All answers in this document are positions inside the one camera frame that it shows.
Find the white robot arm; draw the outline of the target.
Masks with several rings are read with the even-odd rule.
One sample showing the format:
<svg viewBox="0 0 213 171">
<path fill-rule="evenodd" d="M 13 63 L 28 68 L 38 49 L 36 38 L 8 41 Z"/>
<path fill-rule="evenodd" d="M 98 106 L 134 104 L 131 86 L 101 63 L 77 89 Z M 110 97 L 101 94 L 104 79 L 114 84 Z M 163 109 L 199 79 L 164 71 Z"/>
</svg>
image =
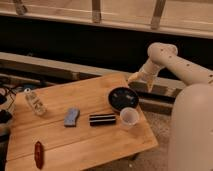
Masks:
<svg viewBox="0 0 213 171">
<path fill-rule="evenodd" d="M 168 171 L 213 171 L 213 70 L 179 57 L 173 44 L 152 43 L 147 54 L 128 82 L 141 79 L 151 91 L 166 68 L 186 85 L 172 109 Z"/>
</svg>

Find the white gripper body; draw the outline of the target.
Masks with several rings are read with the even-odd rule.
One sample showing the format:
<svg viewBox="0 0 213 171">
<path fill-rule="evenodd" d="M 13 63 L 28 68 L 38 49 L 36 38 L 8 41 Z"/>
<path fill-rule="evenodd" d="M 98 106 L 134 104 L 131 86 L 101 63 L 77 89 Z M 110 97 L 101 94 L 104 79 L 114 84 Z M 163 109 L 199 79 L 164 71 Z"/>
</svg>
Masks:
<svg viewBox="0 0 213 171">
<path fill-rule="evenodd" d="M 158 65 L 151 60 L 147 60 L 139 70 L 139 76 L 143 80 L 155 79 L 163 66 Z"/>
</svg>

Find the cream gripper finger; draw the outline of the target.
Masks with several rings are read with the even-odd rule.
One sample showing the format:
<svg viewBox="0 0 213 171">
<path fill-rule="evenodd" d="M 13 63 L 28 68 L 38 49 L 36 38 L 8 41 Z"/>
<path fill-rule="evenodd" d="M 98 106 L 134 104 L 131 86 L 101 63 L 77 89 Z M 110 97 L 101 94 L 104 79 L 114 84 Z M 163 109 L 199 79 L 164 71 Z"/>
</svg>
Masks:
<svg viewBox="0 0 213 171">
<path fill-rule="evenodd" d="M 155 80 L 155 77 L 154 76 L 150 76 L 148 77 L 147 79 L 147 90 L 148 92 L 150 93 L 153 89 L 153 86 L 154 86 L 154 80 Z"/>
<path fill-rule="evenodd" d="M 127 82 L 128 83 L 131 83 L 135 80 L 138 80 L 140 79 L 142 76 L 141 76 L 141 73 L 140 72 L 135 72 L 133 73 L 128 79 L 127 79 Z"/>
</svg>

